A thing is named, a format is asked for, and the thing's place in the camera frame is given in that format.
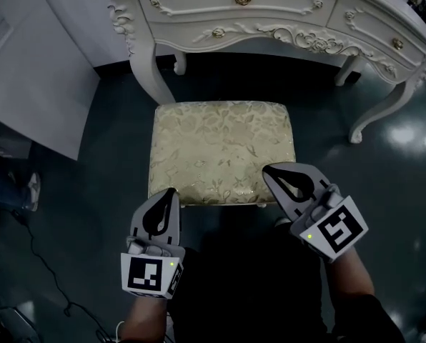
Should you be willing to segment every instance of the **upholstered stool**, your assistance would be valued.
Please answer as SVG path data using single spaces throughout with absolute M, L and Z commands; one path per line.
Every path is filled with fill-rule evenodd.
M 194 101 L 157 107 L 149 196 L 174 187 L 182 205 L 267 204 L 262 167 L 295 161 L 289 115 L 264 101 Z

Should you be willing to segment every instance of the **blue jeans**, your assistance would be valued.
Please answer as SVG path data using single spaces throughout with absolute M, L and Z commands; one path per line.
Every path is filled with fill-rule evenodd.
M 30 204 L 30 189 L 18 187 L 13 179 L 3 169 L 0 169 L 0 205 L 23 209 Z

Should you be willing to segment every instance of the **dark gray floor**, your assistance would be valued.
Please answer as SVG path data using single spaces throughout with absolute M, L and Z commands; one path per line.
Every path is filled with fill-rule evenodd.
M 426 315 L 426 84 L 401 111 L 347 142 L 352 122 L 391 90 L 371 69 L 342 88 L 318 82 L 237 78 L 238 88 L 215 91 L 218 75 L 164 73 L 178 100 L 258 99 L 287 105 L 297 160 L 318 166 L 350 194 L 370 227 L 358 250 L 377 296 L 407 340 Z M 110 332 L 125 318 L 132 297 L 121 290 L 119 253 L 133 211 L 147 197 L 149 147 L 156 104 L 129 74 L 102 80 L 89 114 L 77 162 L 34 146 L 29 166 L 42 175 L 41 204 L 31 214 L 35 247 L 75 302 Z M 188 208 L 182 245 L 198 250 L 253 239 L 282 213 L 277 207 Z M 29 249 L 29 235 L 9 215 L 0 220 L 0 304 L 34 303 L 45 342 L 95 342 L 96 326 L 78 309 L 63 315 L 63 296 Z M 327 293 L 323 314 L 332 326 Z

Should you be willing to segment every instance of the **curved table leg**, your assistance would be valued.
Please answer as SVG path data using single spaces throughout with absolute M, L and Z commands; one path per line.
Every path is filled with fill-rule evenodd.
M 349 56 L 342 68 L 335 75 L 334 82 L 337 86 L 342 86 L 345 83 L 348 75 L 352 73 L 352 71 L 357 67 L 357 65 L 361 62 L 361 58 L 359 56 Z
M 156 44 L 154 42 L 140 44 L 135 52 L 130 56 L 130 66 L 145 92 L 158 104 L 175 103 L 172 92 L 156 65 Z
M 368 124 L 385 116 L 389 116 L 391 113 L 402 108 L 410 100 L 414 90 L 415 80 L 404 81 L 396 85 L 385 100 L 364 113 L 355 124 L 353 124 L 350 131 L 350 142 L 352 144 L 360 144 L 362 141 L 362 130 Z
M 173 71 L 175 71 L 176 75 L 184 75 L 184 73 L 186 72 L 186 54 L 184 52 L 176 50 L 175 59 L 177 59 L 177 62 L 175 62 Z

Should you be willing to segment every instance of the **black cable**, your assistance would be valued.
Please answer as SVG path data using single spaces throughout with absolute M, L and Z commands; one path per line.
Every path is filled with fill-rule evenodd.
M 83 305 L 77 304 L 76 302 L 73 302 L 72 300 L 70 300 L 70 298 L 66 295 L 66 293 L 62 290 L 62 288 L 59 286 L 59 282 L 57 281 L 57 274 L 56 272 L 48 265 L 48 263 L 46 263 L 46 260 L 44 260 L 44 258 L 38 254 L 37 252 L 35 252 L 34 249 L 34 235 L 32 234 L 32 231 L 30 230 L 29 225 L 27 224 L 25 218 L 23 218 L 22 215 L 20 215 L 20 213 L 18 213 L 16 210 L 13 210 L 10 212 L 10 214 L 15 218 L 15 220 L 17 220 L 18 223 L 20 223 L 22 226 L 24 226 L 27 231 L 29 232 L 30 235 L 30 250 L 32 252 L 32 254 L 35 257 L 38 257 L 41 262 L 43 263 L 43 265 L 46 267 L 46 269 L 48 269 L 53 278 L 54 278 L 54 283 L 56 284 L 56 288 L 59 290 L 59 292 L 61 292 L 62 296 L 64 296 L 65 300 L 67 301 L 67 307 L 64 309 L 64 314 L 67 317 L 71 317 L 70 314 L 70 309 L 73 306 L 79 307 L 81 310 L 83 310 L 83 312 L 85 314 L 87 314 L 92 320 L 94 320 L 94 322 L 97 324 L 97 326 L 99 327 L 96 330 L 96 337 L 100 342 L 113 342 L 113 339 L 107 334 L 107 332 L 105 331 L 105 329 L 103 328 L 102 325 L 100 325 L 99 321 L 95 318 L 95 316 L 89 312 L 89 310 L 84 307 Z
M 170 337 L 167 335 L 167 334 L 165 334 L 165 337 L 171 342 L 171 343 L 175 343 L 174 341 L 172 341 L 171 339 L 170 339 Z

